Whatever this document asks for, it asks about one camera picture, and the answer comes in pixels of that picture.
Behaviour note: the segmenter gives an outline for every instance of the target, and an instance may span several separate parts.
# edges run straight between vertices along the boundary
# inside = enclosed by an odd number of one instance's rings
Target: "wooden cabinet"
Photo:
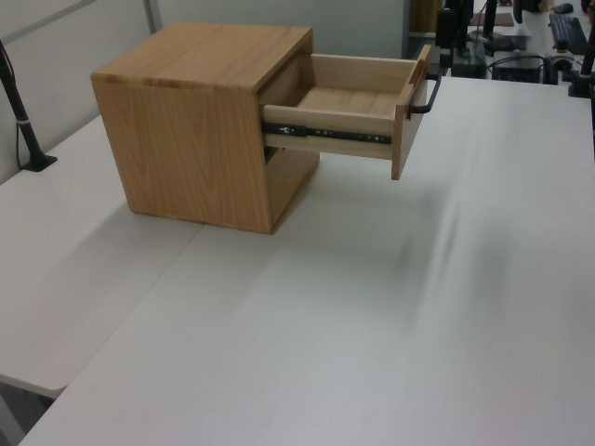
[[[319,56],[310,28],[176,23],[91,78],[133,212],[273,233],[319,151],[386,158],[400,175],[427,57]]]

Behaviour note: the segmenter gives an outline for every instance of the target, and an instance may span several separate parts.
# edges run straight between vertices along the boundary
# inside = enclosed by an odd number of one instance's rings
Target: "open drawer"
[[[258,92],[265,146],[392,160],[403,171],[426,102],[431,46],[417,60],[297,54]]]

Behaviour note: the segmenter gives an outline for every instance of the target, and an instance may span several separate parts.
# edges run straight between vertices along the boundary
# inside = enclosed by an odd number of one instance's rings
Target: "office desk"
[[[134,216],[100,118],[0,186],[0,382],[56,398],[200,225]]]
[[[274,236],[203,227],[23,446],[592,443],[590,128],[443,79],[399,182],[323,155]]]

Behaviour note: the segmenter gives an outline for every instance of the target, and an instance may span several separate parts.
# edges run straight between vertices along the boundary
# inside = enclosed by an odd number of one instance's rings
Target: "white table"
[[[200,225],[133,215],[100,118],[0,187],[0,382],[56,398]]]
[[[443,79],[402,180],[326,155],[274,236],[204,227],[23,446],[592,444],[590,128]]]

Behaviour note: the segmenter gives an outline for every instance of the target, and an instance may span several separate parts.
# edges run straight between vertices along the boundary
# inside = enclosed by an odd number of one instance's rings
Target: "black drawer handle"
[[[409,113],[407,113],[407,119],[411,119],[412,113],[424,114],[424,113],[429,113],[431,111],[431,108],[434,105],[434,100],[436,99],[436,95],[438,94],[438,88],[440,88],[440,82],[442,81],[442,79],[443,79],[443,77],[440,76],[439,74],[434,74],[431,72],[426,73],[427,81],[436,81],[436,84],[434,85],[434,89],[431,92],[430,101],[426,105],[410,105]]]

